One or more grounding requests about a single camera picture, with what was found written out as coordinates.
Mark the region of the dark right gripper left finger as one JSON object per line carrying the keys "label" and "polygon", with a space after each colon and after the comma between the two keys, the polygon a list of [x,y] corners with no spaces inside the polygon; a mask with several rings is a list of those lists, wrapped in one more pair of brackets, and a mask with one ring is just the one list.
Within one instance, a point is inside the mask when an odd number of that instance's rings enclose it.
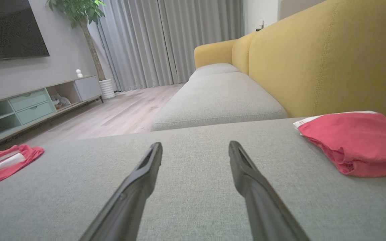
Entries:
{"label": "dark right gripper left finger", "polygon": [[79,241],[136,241],[146,200],[154,191],[162,144],[153,143]]}

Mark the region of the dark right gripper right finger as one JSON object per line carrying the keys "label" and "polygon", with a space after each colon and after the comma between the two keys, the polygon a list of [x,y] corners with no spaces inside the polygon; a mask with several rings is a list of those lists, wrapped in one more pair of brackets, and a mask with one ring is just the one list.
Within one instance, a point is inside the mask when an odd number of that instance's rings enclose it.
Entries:
{"label": "dark right gripper right finger", "polygon": [[230,141],[229,156],[235,188],[245,199],[253,241],[310,241],[239,142]]}

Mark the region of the red and white jersey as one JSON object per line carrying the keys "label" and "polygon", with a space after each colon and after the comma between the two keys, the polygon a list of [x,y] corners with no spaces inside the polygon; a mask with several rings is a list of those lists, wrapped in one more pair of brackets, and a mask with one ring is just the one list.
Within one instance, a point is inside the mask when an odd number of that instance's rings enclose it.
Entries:
{"label": "red and white jersey", "polygon": [[0,182],[37,160],[45,150],[29,145],[14,145],[0,151]]}

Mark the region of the red garment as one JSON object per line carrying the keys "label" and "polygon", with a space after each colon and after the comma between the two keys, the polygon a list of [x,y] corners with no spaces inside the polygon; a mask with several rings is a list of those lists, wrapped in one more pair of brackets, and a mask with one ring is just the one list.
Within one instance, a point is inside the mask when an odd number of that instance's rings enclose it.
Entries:
{"label": "red garment", "polygon": [[386,177],[386,116],[354,111],[311,116],[294,128],[344,175]]}

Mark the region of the large grey sofa seat cushion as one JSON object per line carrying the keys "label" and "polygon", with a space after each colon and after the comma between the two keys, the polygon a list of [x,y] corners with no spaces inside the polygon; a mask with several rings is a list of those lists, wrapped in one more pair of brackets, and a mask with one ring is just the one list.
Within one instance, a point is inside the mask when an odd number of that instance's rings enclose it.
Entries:
{"label": "large grey sofa seat cushion", "polygon": [[341,174],[296,119],[232,123],[43,145],[0,182],[0,240],[78,241],[150,145],[162,163],[137,239],[252,240],[228,153],[238,141],[315,241],[386,241],[386,177]]}

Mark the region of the white ribbed planter pot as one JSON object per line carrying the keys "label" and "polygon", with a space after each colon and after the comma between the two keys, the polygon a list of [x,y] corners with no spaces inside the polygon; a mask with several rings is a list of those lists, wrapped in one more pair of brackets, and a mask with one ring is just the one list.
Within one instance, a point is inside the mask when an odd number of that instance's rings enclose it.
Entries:
{"label": "white ribbed planter pot", "polygon": [[99,84],[102,91],[102,95],[101,95],[102,100],[115,98],[112,79],[101,80],[99,81]]}

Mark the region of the small grey sofa seat cushion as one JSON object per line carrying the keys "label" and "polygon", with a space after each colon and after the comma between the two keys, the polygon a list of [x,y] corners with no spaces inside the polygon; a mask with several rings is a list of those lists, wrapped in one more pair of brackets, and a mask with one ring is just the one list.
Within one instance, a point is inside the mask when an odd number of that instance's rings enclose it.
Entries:
{"label": "small grey sofa seat cushion", "polygon": [[244,73],[189,80],[156,114],[152,131],[288,118],[285,109]]}

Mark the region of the clutter on cabinet shelf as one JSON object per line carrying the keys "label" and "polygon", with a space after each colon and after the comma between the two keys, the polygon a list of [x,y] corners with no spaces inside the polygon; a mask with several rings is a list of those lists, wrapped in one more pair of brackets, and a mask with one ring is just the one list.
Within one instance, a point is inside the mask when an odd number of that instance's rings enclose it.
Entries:
{"label": "clutter on cabinet shelf", "polygon": [[71,102],[68,98],[60,96],[59,94],[51,95],[52,102],[57,110],[68,107]]}

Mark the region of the grey green television cabinet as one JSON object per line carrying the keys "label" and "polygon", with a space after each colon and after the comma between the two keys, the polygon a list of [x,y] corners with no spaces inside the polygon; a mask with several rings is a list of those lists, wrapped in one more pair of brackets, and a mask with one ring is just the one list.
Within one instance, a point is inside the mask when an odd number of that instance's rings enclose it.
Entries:
{"label": "grey green television cabinet", "polygon": [[[71,105],[57,110],[51,95],[66,97]],[[71,109],[102,100],[95,75],[40,87],[0,98],[0,143]]]}

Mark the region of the grey curtain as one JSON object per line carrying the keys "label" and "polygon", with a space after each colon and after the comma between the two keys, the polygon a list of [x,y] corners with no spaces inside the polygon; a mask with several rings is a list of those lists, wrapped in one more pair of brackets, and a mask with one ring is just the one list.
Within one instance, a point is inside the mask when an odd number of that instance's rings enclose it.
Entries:
{"label": "grey curtain", "polygon": [[157,0],[173,83],[195,70],[194,49],[244,33],[243,0]]}
{"label": "grey curtain", "polygon": [[161,78],[151,50],[144,45],[140,13],[132,0],[100,0],[104,17],[92,22],[89,30],[98,51],[103,72],[116,92],[158,87]]}

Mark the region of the yellow sofa backrest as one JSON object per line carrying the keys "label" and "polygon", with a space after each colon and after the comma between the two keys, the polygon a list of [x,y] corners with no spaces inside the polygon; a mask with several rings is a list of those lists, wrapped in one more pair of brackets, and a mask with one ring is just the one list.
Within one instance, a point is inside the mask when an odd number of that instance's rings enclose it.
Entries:
{"label": "yellow sofa backrest", "polygon": [[234,65],[289,117],[386,116],[386,0],[326,0],[239,39],[198,46],[194,61]]}

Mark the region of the green potted tree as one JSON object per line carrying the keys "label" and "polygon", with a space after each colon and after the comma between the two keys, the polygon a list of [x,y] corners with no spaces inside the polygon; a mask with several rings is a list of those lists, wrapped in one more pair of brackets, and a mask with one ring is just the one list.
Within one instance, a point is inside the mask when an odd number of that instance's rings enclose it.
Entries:
{"label": "green potted tree", "polygon": [[98,74],[98,80],[106,80],[98,52],[95,48],[88,26],[94,22],[98,23],[100,18],[105,17],[103,10],[105,6],[103,0],[47,0],[46,4],[54,11],[58,11],[67,17],[71,23],[71,28],[80,26],[86,38],[93,62]]}

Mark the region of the black wall television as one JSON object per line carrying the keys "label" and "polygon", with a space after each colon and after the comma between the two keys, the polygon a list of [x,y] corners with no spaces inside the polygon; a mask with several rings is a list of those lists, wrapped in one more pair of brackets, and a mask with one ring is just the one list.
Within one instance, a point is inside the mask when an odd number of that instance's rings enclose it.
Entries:
{"label": "black wall television", "polygon": [[29,0],[0,0],[0,61],[48,56]]}

